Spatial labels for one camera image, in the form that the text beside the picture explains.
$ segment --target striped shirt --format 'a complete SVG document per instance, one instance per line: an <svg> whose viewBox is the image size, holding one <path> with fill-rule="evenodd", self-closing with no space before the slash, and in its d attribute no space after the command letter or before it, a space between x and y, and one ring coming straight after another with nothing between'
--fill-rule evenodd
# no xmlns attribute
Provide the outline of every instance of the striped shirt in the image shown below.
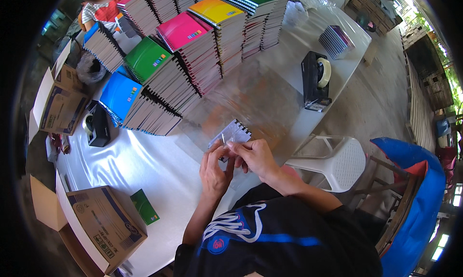
<svg viewBox="0 0 463 277"><path fill-rule="evenodd" d="M113 0L107 4L86 4L82 10L82 23L93 19L96 22L102 22L108 30L114 31L117 26L114 18L119 14L117 3L120 1Z"/></svg>

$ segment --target hand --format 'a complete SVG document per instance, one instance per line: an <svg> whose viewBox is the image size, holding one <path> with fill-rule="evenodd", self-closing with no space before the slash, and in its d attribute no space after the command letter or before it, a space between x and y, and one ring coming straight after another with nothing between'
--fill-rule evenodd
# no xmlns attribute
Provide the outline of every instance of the hand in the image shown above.
<svg viewBox="0 0 463 277"><path fill-rule="evenodd" d="M222 171L218 166L219 158L223 157L227 152L228 148L224 147L220 143L220 140L217 139L203 155L200 166L200 177L205 197L221 199L225 192L227 192L230 181L233 179L235 157L228 159L225 171Z"/></svg>
<svg viewBox="0 0 463 277"><path fill-rule="evenodd" d="M235 167L243 166L243 172L247 173L248 168L256 173L262 182L270 176L281 173L281 168L273 159L272 152L265 139L258 139L246 143L238 144L229 141L230 156L239 156L235 162Z"/></svg>

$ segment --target clear tape roll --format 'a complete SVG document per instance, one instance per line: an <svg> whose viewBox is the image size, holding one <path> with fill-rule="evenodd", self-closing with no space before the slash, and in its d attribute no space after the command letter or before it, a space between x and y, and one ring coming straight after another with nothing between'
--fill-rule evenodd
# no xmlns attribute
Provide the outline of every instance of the clear tape roll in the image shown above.
<svg viewBox="0 0 463 277"><path fill-rule="evenodd" d="M92 134L92 131L90 130L89 126L87 125L87 117L93 116L93 114L88 113L87 115L84 116L83 121L82 121L82 127L85 130L85 133L90 135Z"/></svg>
<svg viewBox="0 0 463 277"><path fill-rule="evenodd" d="M321 63L323 65L323 75L321 76L320 81L318 82L318 87L323 88L325 87L331 78L331 64L330 61L324 58L318 58L317 64Z"/></svg>

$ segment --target person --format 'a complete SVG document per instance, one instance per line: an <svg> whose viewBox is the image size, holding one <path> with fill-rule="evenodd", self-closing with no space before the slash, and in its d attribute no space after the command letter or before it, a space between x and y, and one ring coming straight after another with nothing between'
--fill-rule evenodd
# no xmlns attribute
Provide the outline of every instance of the person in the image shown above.
<svg viewBox="0 0 463 277"><path fill-rule="evenodd" d="M117 3L121 0L111 0L108 3L92 3L91 0L83 2L85 4L82 9L81 16L82 24L86 31L89 31L93 25L100 21L109 31L114 31L117 27L115 17L120 13L117 8Z"/></svg>
<svg viewBox="0 0 463 277"><path fill-rule="evenodd" d="M218 159L229 156L226 170ZM212 216L235 167L262 184ZM286 173L263 139L216 141L200 165L202 193L178 246L174 276L382 276L377 251L331 193Z"/></svg>

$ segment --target blue notebook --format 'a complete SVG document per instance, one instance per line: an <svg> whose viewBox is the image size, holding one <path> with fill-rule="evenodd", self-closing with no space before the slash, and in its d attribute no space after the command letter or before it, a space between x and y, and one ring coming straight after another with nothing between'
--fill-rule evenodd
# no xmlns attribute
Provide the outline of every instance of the blue notebook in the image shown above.
<svg viewBox="0 0 463 277"><path fill-rule="evenodd" d="M140 84L120 73L114 73L111 76L103 88L100 104L111 116L114 126L119 126L124 122L141 89Z"/></svg>

